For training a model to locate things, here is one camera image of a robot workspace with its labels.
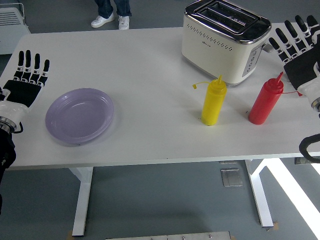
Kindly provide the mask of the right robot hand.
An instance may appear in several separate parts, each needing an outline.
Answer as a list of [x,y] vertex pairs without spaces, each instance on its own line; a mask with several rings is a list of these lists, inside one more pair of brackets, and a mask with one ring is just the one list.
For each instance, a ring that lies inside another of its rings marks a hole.
[[298,34],[290,21],[284,22],[292,40],[280,29],[275,33],[281,43],[269,38],[269,43],[284,63],[284,71],[295,90],[305,95],[310,106],[320,110],[320,23],[309,15],[306,21],[295,16],[295,22],[301,30]]

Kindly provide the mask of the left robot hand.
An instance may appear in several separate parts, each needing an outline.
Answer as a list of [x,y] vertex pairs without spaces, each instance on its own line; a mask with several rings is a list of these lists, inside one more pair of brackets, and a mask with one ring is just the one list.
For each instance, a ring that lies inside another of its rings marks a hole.
[[41,57],[32,59],[31,51],[20,51],[13,79],[0,89],[0,116],[17,125],[28,114],[39,98],[48,79],[50,61],[46,59],[41,70]]

